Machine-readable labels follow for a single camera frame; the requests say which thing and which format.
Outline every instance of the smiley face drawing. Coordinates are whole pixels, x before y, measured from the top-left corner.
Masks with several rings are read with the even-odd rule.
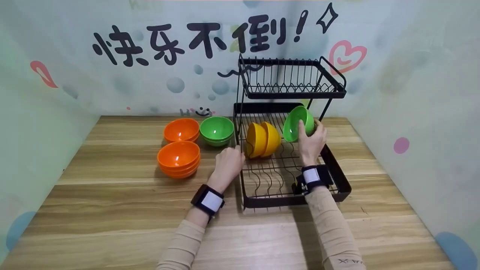
[[[200,107],[199,110],[190,108],[190,111],[195,112],[198,116],[212,116],[215,113],[214,111],[210,110],[210,108],[204,109],[203,107]]]

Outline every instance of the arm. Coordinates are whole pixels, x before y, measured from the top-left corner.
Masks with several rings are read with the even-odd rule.
[[[245,156],[241,153],[240,146],[224,149],[215,157],[215,170],[207,185],[221,194],[224,193],[240,173],[244,162]],[[189,270],[200,248],[209,218],[202,210],[192,207],[175,231],[156,270]]]
[[[326,143],[327,131],[316,120],[317,130],[308,137],[303,122],[299,123],[300,158],[304,166],[317,165],[317,157]],[[325,186],[315,187],[305,196],[318,234],[325,270],[364,270],[355,239]]]

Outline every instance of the green bowl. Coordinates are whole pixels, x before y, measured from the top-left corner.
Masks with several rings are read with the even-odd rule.
[[[204,142],[210,146],[214,146],[214,147],[220,147],[220,146],[225,146],[225,145],[228,145],[230,143],[230,140],[232,139],[233,137],[233,134],[226,138],[225,140],[222,140],[222,141],[212,141],[212,140],[209,140],[208,138],[205,138],[204,136],[202,136],[202,139],[204,140]]]
[[[305,132],[308,136],[313,134],[315,121],[312,114],[305,106],[295,107],[285,119],[283,125],[283,138],[290,143],[296,143],[299,139],[299,121],[300,119],[305,124]]]
[[[233,122],[222,116],[209,117],[200,124],[200,134],[209,141],[225,141],[233,135]]]

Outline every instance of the wall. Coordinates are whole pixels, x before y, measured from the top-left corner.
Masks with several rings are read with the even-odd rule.
[[[459,270],[480,269],[480,2],[422,3],[349,119]]]
[[[0,47],[1,264],[99,116],[47,86],[30,67],[42,54],[26,54],[3,24]]]
[[[415,14],[417,3],[412,0],[402,1],[402,5],[394,0],[8,0],[3,5],[8,12],[2,20],[8,22],[6,25],[19,45],[38,56],[36,46],[29,43],[39,42],[37,47],[43,46],[48,51],[42,55],[42,63],[55,76],[54,82],[95,113],[181,115],[181,110],[184,115],[209,114],[208,108],[215,114],[231,115],[238,77],[225,75],[237,69],[243,43],[239,44],[232,33],[245,23],[245,57],[314,59],[324,55],[334,62],[348,78],[349,94],[344,100],[333,102],[328,115],[345,115],[359,87],[382,62],[379,54],[388,51],[394,37],[408,25],[407,19]],[[386,25],[384,22],[392,14],[398,19]],[[263,43],[268,49],[257,52],[252,51],[255,44],[250,42],[255,37],[250,34],[255,21],[264,21],[259,27],[268,28],[262,34],[268,38]],[[199,36],[211,44],[211,55],[203,42],[197,47],[192,44],[198,31],[188,29],[189,23],[207,22],[218,23],[220,27],[207,36]],[[132,46],[125,43],[136,48],[128,50],[134,53],[131,62],[124,62],[127,56],[121,49],[120,53],[116,51],[121,42],[111,35],[113,25],[125,38],[132,39]],[[147,27],[159,25],[169,25],[166,28],[170,29],[163,31],[167,41],[158,34],[156,39],[153,36],[156,43],[152,43],[152,34],[158,31]],[[221,40],[224,49],[215,40]],[[165,56],[158,55],[155,59],[159,51],[175,41],[177,44],[170,46],[176,48],[175,56],[166,50]],[[314,103],[316,114],[320,114],[323,104],[323,101]]]

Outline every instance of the two-tier dish rack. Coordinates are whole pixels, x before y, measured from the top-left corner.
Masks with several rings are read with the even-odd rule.
[[[339,83],[327,70],[335,71]],[[288,113],[298,105],[299,99],[308,99],[310,108],[314,99],[327,99],[320,115],[323,119],[333,99],[347,93],[345,77],[324,57],[319,60],[244,59],[238,60],[237,102],[233,106],[235,139],[245,149],[250,123],[271,123],[282,134]],[[327,167],[334,184],[330,187],[337,202],[345,200],[351,187],[342,169],[327,145],[319,162]],[[295,178],[301,174],[298,144],[282,137],[282,144],[270,157],[247,159],[240,173],[244,208],[268,208],[306,204],[302,194],[295,194]]]

